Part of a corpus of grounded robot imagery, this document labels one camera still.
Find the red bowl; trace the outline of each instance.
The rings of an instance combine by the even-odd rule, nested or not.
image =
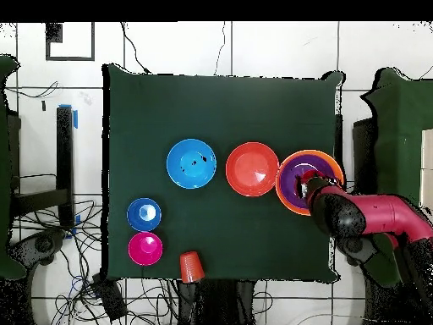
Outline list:
[[[228,183],[242,196],[257,197],[275,185],[279,168],[274,151],[260,142],[236,147],[226,163]]]

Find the green cloth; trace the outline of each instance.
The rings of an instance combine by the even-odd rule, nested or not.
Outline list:
[[[9,156],[8,118],[4,87],[6,79],[18,68],[10,56],[0,56],[0,278],[19,279],[26,275],[25,268],[9,258],[6,252],[12,235],[9,216],[12,178],[12,163]]]
[[[129,74],[108,65],[110,88],[108,276],[180,278],[179,256],[198,251],[207,278],[300,279],[330,283],[329,238],[309,217],[290,212],[275,190],[252,198],[226,180],[230,152],[247,141],[267,144],[280,162],[304,149],[332,154],[340,73],[325,80]],[[216,154],[206,186],[186,190],[166,170],[178,141],[195,138]],[[126,212],[139,197],[155,200],[161,260],[129,259],[136,232]]]
[[[419,205],[422,131],[433,128],[433,81],[405,80],[398,70],[386,68],[365,99],[377,116],[375,144],[377,193],[397,194]],[[381,249],[365,268],[386,287],[400,281],[387,237],[374,237]]]

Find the table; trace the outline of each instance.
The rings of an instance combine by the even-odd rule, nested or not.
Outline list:
[[[129,74],[114,64],[102,72],[108,219],[102,232],[107,230],[109,277],[180,278],[180,254],[198,251],[207,278],[336,280],[330,240],[311,218],[290,212],[275,190],[256,198],[239,195],[226,181],[225,162],[246,141],[267,144],[280,163],[303,149],[332,154],[340,73],[323,80],[175,76]],[[197,190],[175,185],[166,170],[171,147],[186,138],[206,142],[216,154],[214,178]],[[162,209],[153,232],[164,252],[149,267],[128,256],[136,232],[126,211],[139,197]]]

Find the plastic bowl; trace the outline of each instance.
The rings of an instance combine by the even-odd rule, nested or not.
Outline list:
[[[341,184],[344,183],[343,171],[338,163],[322,151],[303,150],[287,157],[278,171],[275,188],[284,206],[304,216],[309,216],[310,210],[305,199],[299,198],[296,192],[297,176],[302,176],[311,170],[339,179]]]
[[[150,198],[139,198],[133,201],[126,212],[129,225],[139,232],[147,232],[161,222],[161,208]]]
[[[227,181],[242,196],[261,196],[275,185],[278,166],[271,148],[260,142],[247,142],[228,156]]]
[[[140,232],[129,241],[128,253],[134,263],[151,266],[161,258],[162,242],[153,233]]]
[[[172,181],[187,190],[203,187],[217,170],[213,150],[201,140],[181,140],[167,156],[167,171]]]

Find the blue tape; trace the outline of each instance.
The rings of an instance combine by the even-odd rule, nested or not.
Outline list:
[[[72,112],[72,119],[74,121],[74,127],[78,129],[78,110]]]
[[[80,214],[77,214],[76,216],[75,216],[75,225],[78,225],[78,224],[80,224],[81,223],[81,215]],[[77,234],[77,228],[72,228],[71,229],[71,232],[73,233],[73,234]],[[66,237],[65,237],[67,240],[70,240],[71,238],[72,238],[72,235],[71,234],[68,234]]]

